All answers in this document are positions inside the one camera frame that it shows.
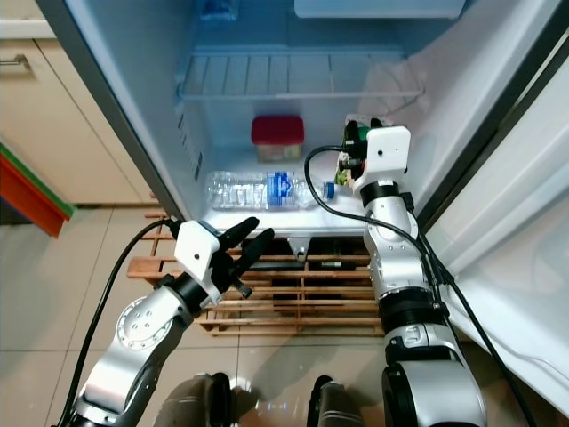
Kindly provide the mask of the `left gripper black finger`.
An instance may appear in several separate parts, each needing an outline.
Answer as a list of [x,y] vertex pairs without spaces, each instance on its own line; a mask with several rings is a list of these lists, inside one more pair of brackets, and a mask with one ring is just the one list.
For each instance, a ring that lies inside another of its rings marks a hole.
[[233,249],[243,249],[243,243],[253,231],[259,227],[260,220],[256,216],[247,219],[223,231],[220,234],[220,251],[227,253]]
[[265,229],[259,236],[243,245],[239,259],[236,259],[235,263],[233,263],[233,276],[243,276],[263,256],[273,240],[273,229]]

